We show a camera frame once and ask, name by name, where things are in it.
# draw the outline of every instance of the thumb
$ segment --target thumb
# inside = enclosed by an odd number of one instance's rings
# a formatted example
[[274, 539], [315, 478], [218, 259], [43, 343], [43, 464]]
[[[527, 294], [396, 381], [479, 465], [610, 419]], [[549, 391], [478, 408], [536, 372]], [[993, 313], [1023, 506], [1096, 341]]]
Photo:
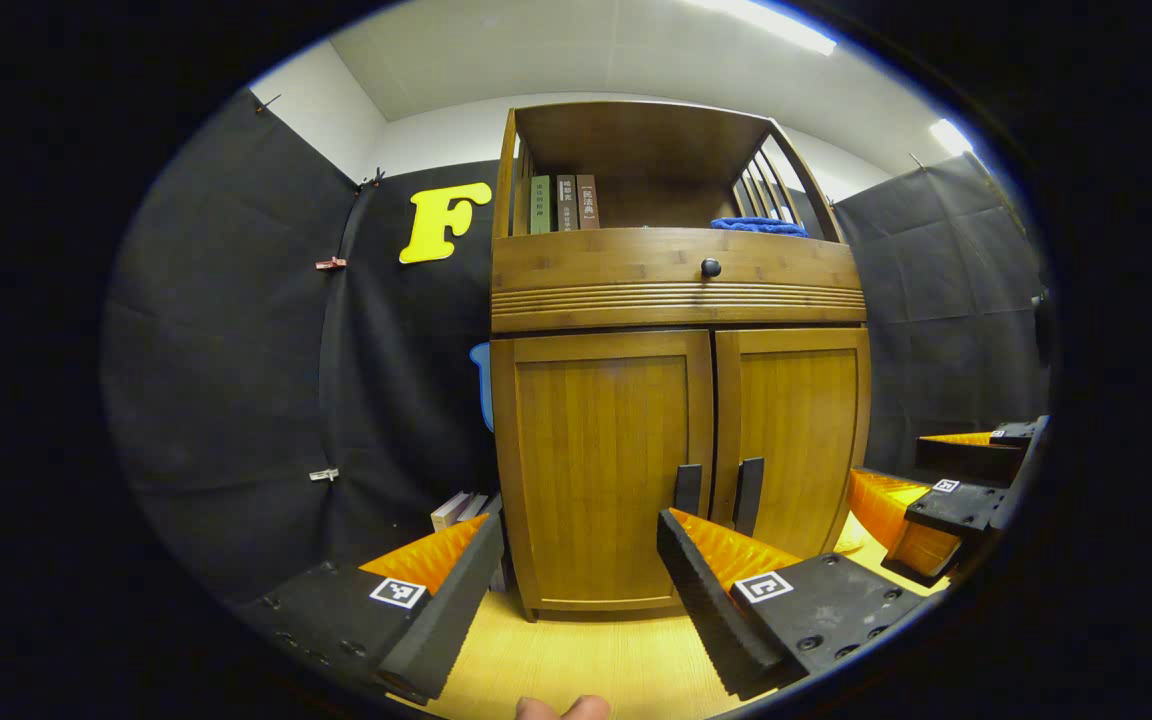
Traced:
[[513, 719], [515, 720], [562, 720], [554, 712], [553, 707], [545, 705], [544, 702], [537, 700], [535, 697], [520, 697], [518, 705], [513, 708]]
[[583, 694], [561, 720], [608, 720], [608, 717], [612, 717], [611, 703], [596, 694]]

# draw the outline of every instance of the green book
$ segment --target green book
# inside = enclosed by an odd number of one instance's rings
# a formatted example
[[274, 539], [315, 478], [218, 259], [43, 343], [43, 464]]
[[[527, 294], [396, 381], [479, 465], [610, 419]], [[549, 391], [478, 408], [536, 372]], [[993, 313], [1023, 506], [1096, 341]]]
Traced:
[[550, 176], [531, 179], [531, 234], [552, 232], [550, 223]]

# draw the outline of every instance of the black fabric backdrop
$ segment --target black fabric backdrop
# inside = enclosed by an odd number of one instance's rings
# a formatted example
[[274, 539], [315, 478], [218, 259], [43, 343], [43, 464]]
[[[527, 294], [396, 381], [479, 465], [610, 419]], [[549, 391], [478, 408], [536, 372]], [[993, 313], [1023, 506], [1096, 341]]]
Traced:
[[[402, 265], [411, 196], [497, 161], [353, 183], [255, 97], [180, 151], [132, 220], [103, 382], [127, 480], [166, 546], [243, 602], [325, 558], [429, 533], [454, 492], [499, 488], [470, 350], [488, 340], [492, 204], [444, 260]], [[1037, 267], [967, 160], [838, 203], [869, 304], [869, 465], [914, 439], [1046, 411]], [[799, 209], [809, 209], [796, 194]], [[814, 218], [804, 222], [813, 227]], [[346, 270], [314, 262], [342, 256]], [[334, 483], [308, 473], [334, 467]]]
[[865, 465], [914, 470], [918, 435], [1046, 414], [1030, 297], [1039, 256], [969, 156], [838, 202], [865, 291], [872, 409]]

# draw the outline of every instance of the blue cloth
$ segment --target blue cloth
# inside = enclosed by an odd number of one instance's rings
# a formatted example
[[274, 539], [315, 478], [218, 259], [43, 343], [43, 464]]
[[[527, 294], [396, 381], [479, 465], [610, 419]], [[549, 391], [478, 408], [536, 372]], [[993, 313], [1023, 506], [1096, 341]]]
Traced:
[[771, 232], [793, 237], [812, 237], [809, 236], [803, 225], [788, 223], [785, 220], [772, 218], [718, 218], [712, 220], [708, 227], [718, 232]]

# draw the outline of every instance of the book spine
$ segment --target book spine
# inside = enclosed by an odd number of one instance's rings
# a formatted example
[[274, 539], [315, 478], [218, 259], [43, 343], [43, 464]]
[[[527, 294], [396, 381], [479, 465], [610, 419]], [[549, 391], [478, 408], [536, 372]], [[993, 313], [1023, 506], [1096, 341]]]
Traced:
[[579, 205], [576, 204], [576, 176], [558, 176], [558, 228], [573, 232], [579, 228]]
[[550, 232], [550, 176], [531, 179], [531, 223], [532, 234]]
[[579, 228], [599, 227], [598, 190], [594, 189], [594, 176], [576, 176], [577, 199], [579, 199]]

